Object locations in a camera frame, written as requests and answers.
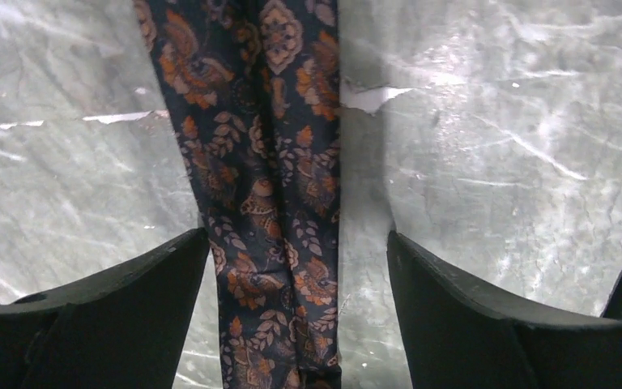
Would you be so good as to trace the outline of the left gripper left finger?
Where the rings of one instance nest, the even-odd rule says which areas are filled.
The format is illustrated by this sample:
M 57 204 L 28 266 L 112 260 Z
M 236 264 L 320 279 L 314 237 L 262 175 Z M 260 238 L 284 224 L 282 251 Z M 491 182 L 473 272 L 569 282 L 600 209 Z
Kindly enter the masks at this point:
M 209 252 L 191 229 L 63 286 L 0 304 L 0 388 L 170 388 Z

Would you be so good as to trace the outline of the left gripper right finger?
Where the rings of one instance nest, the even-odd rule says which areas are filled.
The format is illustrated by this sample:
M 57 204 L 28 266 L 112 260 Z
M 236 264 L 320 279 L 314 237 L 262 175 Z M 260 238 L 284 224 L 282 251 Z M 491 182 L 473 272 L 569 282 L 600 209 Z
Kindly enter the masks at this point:
M 387 262 L 415 388 L 622 388 L 622 319 L 546 306 L 390 232 Z

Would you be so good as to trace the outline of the dark orange patterned tie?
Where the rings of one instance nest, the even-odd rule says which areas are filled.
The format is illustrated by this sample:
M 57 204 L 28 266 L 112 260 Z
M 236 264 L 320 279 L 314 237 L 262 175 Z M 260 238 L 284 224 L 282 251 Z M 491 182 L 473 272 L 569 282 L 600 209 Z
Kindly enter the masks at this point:
M 226 388 L 338 388 L 335 1 L 137 1 L 215 262 Z

